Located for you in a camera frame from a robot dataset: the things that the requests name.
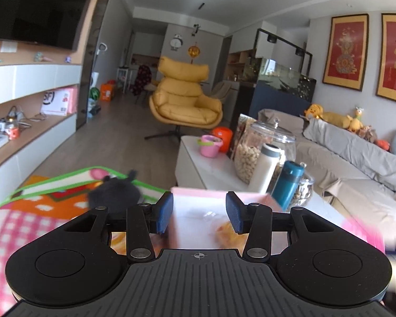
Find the chair armrest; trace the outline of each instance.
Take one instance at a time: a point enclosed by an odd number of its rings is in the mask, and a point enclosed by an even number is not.
[[[157,89],[152,95],[152,101],[156,107],[160,107],[169,102],[169,94],[164,90]]]
[[[221,101],[218,99],[213,99],[212,97],[208,97],[205,94],[202,94],[198,97],[195,107],[210,109],[216,113],[220,113],[222,111]]]

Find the colorful mat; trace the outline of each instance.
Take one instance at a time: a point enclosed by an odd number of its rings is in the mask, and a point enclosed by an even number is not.
[[[104,167],[81,169],[52,179],[33,176],[0,205],[0,316],[15,304],[4,275],[9,257],[27,243],[85,213],[88,192],[106,175],[126,177]],[[146,202],[152,204],[165,192],[139,181],[134,184]],[[111,247],[126,254],[126,233],[113,233]]]

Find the yellow leather chair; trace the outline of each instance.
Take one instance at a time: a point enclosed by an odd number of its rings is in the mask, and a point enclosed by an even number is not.
[[[208,78],[208,65],[177,62],[161,57],[158,70],[164,75],[149,99],[155,118],[176,125],[174,131],[148,136],[145,139],[176,136],[180,140],[181,126],[215,128],[223,118],[222,103],[203,94],[200,81]]]

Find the orange box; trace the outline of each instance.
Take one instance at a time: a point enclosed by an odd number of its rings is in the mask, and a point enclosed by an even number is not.
[[[114,84],[103,83],[100,87],[100,100],[111,101],[114,96]]]

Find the picture frame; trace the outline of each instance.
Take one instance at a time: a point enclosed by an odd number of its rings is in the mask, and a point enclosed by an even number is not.
[[[323,83],[362,90],[369,28],[368,14],[332,18]]]
[[[396,101],[396,13],[381,14],[381,56],[376,95]]]

